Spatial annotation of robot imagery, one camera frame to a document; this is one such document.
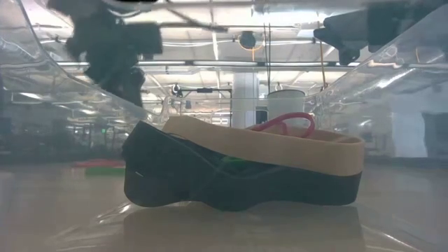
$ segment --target white pillar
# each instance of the white pillar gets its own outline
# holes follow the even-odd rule
[[[257,73],[234,73],[232,127],[245,129],[255,125],[259,88]]]
[[[421,112],[427,107],[424,93],[402,94],[391,101],[392,140],[397,158],[427,158],[425,121]]]

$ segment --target cable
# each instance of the cable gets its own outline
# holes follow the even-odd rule
[[[267,35],[266,35],[266,24],[263,23],[263,33],[265,34],[265,61],[266,63],[268,63],[268,58],[267,58]],[[271,82],[270,82],[270,78],[269,78],[269,65],[270,64],[266,64],[266,74],[267,74],[267,93],[270,94],[271,93]]]
[[[317,29],[321,28],[321,23],[317,21]],[[323,67],[323,48],[322,48],[322,40],[319,40],[320,48],[321,48],[321,68],[322,68],[322,81],[323,81],[323,89],[328,87],[328,84],[325,79],[325,68]]]
[[[267,84],[269,85],[269,86],[271,86],[271,52],[272,52],[272,50],[271,50],[271,23],[269,23],[269,30],[268,30],[268,32],[269,32],[269,72],[268,72],[268,77],[267,77]]]

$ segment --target floor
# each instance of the floor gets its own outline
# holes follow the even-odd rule
[[[446,251],[447,181],[448,170],[368,165],[353,207],[268,203],[221,213],[201,204],[140,209],[126,204],[122,177],[66,164],[7,167],[0,251]],[[256,228],[248,223],[257,218]]]

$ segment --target metal pipe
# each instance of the metal pipe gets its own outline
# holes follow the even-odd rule
[[[63,67],[88,67],[87,62],[58,62],[58,64]],[[215,71],[216,68],[236,68],[236,69],[259,69],[265,68],[266,64],[269,64],[273,69],[295,69],[296,71],[320,71],[320,62],[245,62],[245,61],[213,61],[213,60],[196,60],[196,61],[177,61],[177,60],[166,60],[166,61],[145,61],[139,62],[137,65],[139,67],[178,67],[178,66],[190,66],[199,67],[203,70]],[[326,69],[332,69],[331,71],[349,71],[354,67],[358,66],[359,63],[354,62],[349,66],[341,66],[338,62],[323,62]]]
[[[189,23],[185,23],[185,22],[161,22],[159,24],[159,26],[163,29],[166,28],[195,28],[195,29],[201,29],[197,26],[191,25]],[[263,29],[262,25],[220,25],[222,27],[228,28],[228,29],[237,29],[237,30],[245,30],[245,29]],[[282,30],[299,30],[300,28],[295,27],[293,25],[274,25],[271,27],[271,29],[273,30],[278,30],[278,29],[282,29]]]
[[[64,38],[54,39],[54,38],[43,38],[40,40],[42,44],[44,43],[65,43],[67,40]],[[221,38],[216,39],[217,43],[233,43],[234,41],[231,38]],[[297,44],[310,44],[315,43],[312,38],[282,38],[272,40],[273,46],[287,46],[287,45],[297,45]],[[213,44],[213,40],[209,39],[195,39],[195,40],[187,40],[187,39],[176,39],[176,40],[164,40],[163,46],[171,46],[171,47],[190,47],[190,46],[209,46]]]
[[[125,3],[123,1],[114,1],[114,0],[105,0],[111,6],[116,8],[120,8],[128,11],[156,11],[161,9],[180,9],[180,8],[241,8],[241,7],[250,7],[255,4],[260,5],[268,5],[268,4],[293,4],[299,5],[304,10],[332,10],[332,11],[357,11],[359,9],[364,9],[366,4],[370,2],[369,0],[360,0],[354,3],[352,0],[316,0],[310,2],[309,0],[276,0],[276,1],[213,1],[213,2],[205,2],[205,1],[182,1],[176,3]]]

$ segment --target white container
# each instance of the white container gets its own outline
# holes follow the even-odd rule
[[[300,90],[279,90],[267,95],[268,118],[272,120],[286,113],[303,112],[305,93]],[[306,119],[285,120],[287,126],[306,127]]]

